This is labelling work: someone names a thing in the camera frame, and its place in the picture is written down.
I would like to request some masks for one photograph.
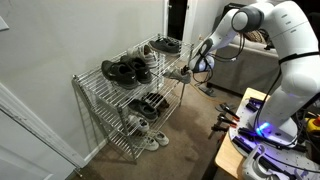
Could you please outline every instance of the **black shoe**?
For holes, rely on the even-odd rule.
[[[149,41],[149,45],[154,51],[170,56],[178,56],[180,52],[180,45],[168,38]]]
[[[149,84],[152,80],[151,72],[148,65],[140,58],[130,58],[129,56],[122,56],[120,62],[127,63],[137,75],[137,80],[141,84]]]
[[[105,60],[101,64],[101,71],[106,79],[117,82],[124,89],[132,90],[138,86],[135,71],[126,63]]]
[[[145,101],[134,99],[128,106],[130,109],[142,114],[148,120],[154,121],[158,118],[157,110]]]
[[[145,101],[147,102],[150,101],[151,103],[154,103],[154,104],[158,104],[161,101],[161,103],[159,104],[159,107],[162,109],[168,108],[170,106],[167,100],[161,94],[158,94],[158,93],[148,93],[145,96],[145,99],[146,99]]]

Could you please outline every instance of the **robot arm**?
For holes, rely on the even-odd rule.
[[[318,40],[296,3],[285,1],[276,6],[255,3],[238,11],[230,10],[189,62],[189,68],[194,73],[212,69],[214,59],[208,56],[211,51],[227,46],[237,32],[258,29],[268,32],[281,59],[282,82],[261,108],[258,126],[263,128],[257,127],[256,114],[249,123],[258,134],[292,145],[297,126],[290,117],[320,92]]]

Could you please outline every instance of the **gray shoe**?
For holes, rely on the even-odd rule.
[[[189,84],[191,82],[191,76],[190,72],[187,72],[187,74],[182,75],[181,69],[177,66],[170,67],[164,74],[164,77],[169,79],[176,79],[184,84]]]

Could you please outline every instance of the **floor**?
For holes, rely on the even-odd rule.
[[[221,136],[221,132],[218,132],[208,139],[210,128],[219,114],[215,107],[223,102],[237,107],[241,97],[219,89],[215,89],[216,97],[209,97],[194,84],[193,80],[186,85],[181,107],[175,110],[161,128],[170,139],[166,147],[160,147],[155,152],[143,151],[137,164],[133,164],[106,145],[81,170],[83,177],[76,176],[73,180],[202,179],[216,151],[217,139]],[[181,88],[180,84],[174,92],[179,95]],[[217,172],[215,179],[233,180],[221,170]]]

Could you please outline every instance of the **metal shelf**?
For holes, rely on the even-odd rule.
[[[171,90],[173,90],[176,87],[177,84],[178,84],[178,81],[176,80],[166,79],[164,85],[161,87],[159,91],[157,91],[157,94],[161,94],[162,98],[151,96],[149,97],[149,99],[152,101],[149,104],[154,108],[157,108],[165,98],[167,102],[170,104],[170,107],[172,107],[173,105],[171,105],[171,103],[175,103],[174,102],[175,97],[174,95],[171,95],[169,93],[171,92]],[[130,113],[135,115],[138,115],[138,113],[132,110],[129,110],[127,108],[124,109],[123,111],[125,124],[122,123],[121,118],[119,117],[119,113],[115,110],[111,110],[104,103],[95,104],[92,107],[92,111],[98,115],[98,117],[101,119],[101,122],[104,126],[110,125],[113,129],[116,129],[117,131],[119,131],[121,134],[125,136],[131,135],[138,128],[137,125],[130,123],[130,120],[128,119],[128,115]],[[125,133],[124,126],[127,127],[128,133]]]
[[[123,89],[118,86],[116,82],[109,81],[103,76],[101,65],[80,75],[74,75],[72,80],[76,92],[82,98],[91,117],[96,121],[96,124],[105,135],[105,138],[108,139],[108,142],[115,145],[122,152],[125,152],[126,155],[132,156],[134,160],[137,159],[145,149],[145,138],[151,136],[150,132],[159,131],[173,111],[180,105],[183,96],[184,86],[180,98],[171,94],[179,82],[177,80],[164,78],[163,74],[178,61],[185,59],[190,60],[193,51],[192,44],[187,44],[159,34],[137,44],[134,48],[163,38],[168,38],[172,42],[179,44],[180,53],[179,56],[174,57],[155,52],[158,61],[157,66],[150,69],[152,81],[149,84],[139,84],[138,87],[133,90]],[[118,62],[124,55],[127,55],[126,51],[108,60]],[[138,124],[131,123],[128,116],[129,114],[139,117],[143,116],[131,110],[127,105],[133,99],[146,100],[145,98],[148,93],[161,95],[159,97],[148,97],[148,103],[154,108],[158,108],[164,100],[170,105],[165,111],[161,112],[156,121],[149,121],[150,131],[141,133],[138,130]]]
[[[158,38],[163,38],[163,36],[154,36],[137,46],[147,44],[150,40],[156,40]],[[158,54],[159,61],[156,68],[151,69],[152,72],[152,82],[150,84],[139,84],[139,86],[133,90],[125,90],[115,82],[108,81],[104,78],[100,66],[78,75],[78,83],[90,93],[97,95],[101,100],[105,101],[106,104],[110,104],[113,107],[125,107],[133,99],[139,97],[139,95],[147,92],[148,90],[158,88],[161,86],[159,79],[163,78],[163,73],[171,66],[175,65],[181,58],[188,56],[192,46],[190,44],[178,42],[175,39],[169,38],[174,42],[180,43],[180,57],[166,56],[164,54]],[[112,58],[110,61],[117,62],[119,59],[126,55],[126,52],[119,54],[118,56]]]
[[[149,132],[157,132],[159,129],[164,125],[164,123],[168,120],[170,115],[174,112],[174,110],[179,106],[179,97],[173,94],[168,94],[166,96],[167,102],[170,104],[169,108],[165,110],[161,114],[161,116],[154,122],[150,123],[150,130]],[[130,144],[128,142],[128,139],[126,136],[123,136],[120,132],[114,132],[112,135],[110,135],[109,139],[111,142],[119,147],[122,151],[126,152],[128,155],[132,155],[132,152],[134,153],[134,156],[138,158],[141,154],[141,152],[145,149],[146,145],[144,142],[144,138],[146,136],[152,136],[153,133],[141,133],[138,130],[131,132],[130,141],[132,142],[133,149],[130,149]]]

